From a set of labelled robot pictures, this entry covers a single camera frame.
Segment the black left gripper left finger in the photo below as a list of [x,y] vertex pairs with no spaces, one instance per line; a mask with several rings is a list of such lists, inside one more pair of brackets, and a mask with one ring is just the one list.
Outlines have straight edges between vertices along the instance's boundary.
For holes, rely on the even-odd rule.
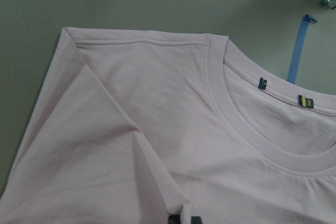
[[167,224],[181,224],[181,216],[169,215],[167,219]]

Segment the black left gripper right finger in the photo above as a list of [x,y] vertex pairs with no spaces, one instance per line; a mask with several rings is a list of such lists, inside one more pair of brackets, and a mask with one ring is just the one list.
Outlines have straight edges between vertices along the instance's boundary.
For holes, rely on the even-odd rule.
[[202,224],[200,216],[191,216],[191,224]]

